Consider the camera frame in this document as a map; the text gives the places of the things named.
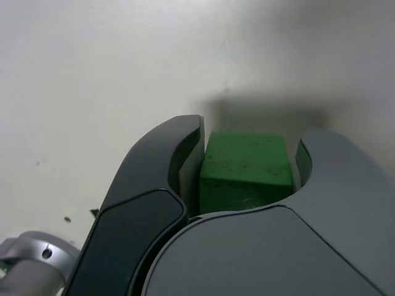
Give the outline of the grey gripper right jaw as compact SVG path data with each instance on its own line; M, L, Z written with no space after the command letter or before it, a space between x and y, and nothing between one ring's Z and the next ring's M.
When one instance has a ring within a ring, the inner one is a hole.
M204 215L160 251L143 295L393 295L394 179L344 136L301 138L303 186Z

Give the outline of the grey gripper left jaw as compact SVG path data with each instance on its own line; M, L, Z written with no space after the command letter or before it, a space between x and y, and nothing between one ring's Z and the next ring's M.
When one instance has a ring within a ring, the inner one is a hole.
M204 148L200 115L173 117L129 150L98 211L64 295L140 295L161 248L188 224L179 172Z

